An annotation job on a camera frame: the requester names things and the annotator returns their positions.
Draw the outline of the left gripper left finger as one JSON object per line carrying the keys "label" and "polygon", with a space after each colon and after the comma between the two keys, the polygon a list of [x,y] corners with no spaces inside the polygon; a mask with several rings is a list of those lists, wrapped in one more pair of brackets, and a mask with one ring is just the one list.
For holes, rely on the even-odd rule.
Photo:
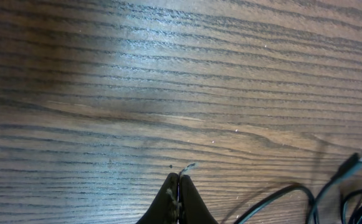
{"label": "left gripper left finger", "polygon": [[168,174],[149,209],[137,224],[177,224],[179,175]]}

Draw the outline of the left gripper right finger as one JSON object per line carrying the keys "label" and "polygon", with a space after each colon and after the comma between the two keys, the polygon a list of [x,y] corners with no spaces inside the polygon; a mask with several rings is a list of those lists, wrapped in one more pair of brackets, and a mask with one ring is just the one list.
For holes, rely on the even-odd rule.
{"label": "left gripper right finger", "polygon": [[178,201],[180,224],[218,224],[188,175],[180,177]]}

